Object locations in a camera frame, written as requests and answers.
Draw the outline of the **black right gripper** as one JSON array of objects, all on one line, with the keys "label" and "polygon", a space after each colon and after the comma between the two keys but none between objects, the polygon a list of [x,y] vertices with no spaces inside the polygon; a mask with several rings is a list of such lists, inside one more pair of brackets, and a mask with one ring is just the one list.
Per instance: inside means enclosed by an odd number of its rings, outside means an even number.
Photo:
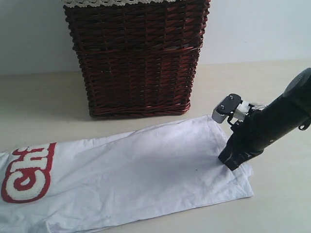
[{"label": "black right gripper", "polygon": [[237,121],[231,129],[233,134],[218,159],[230,170],[236,170],[244,162],[261,154],[267,147],[266,112],[254,111],[244,120]]}]

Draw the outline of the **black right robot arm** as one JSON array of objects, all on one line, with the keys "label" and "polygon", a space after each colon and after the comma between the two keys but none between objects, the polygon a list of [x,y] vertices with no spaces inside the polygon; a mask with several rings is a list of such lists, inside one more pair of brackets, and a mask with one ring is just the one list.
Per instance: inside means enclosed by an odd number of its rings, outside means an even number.
[{"label": "black right robot arm", "polygon": [[218,158],[235,170],[295,128],[304,131],[310,124],[311,70],[307,68],[263,110],[255,110],[244,121],[231,126],[233,134]]}]

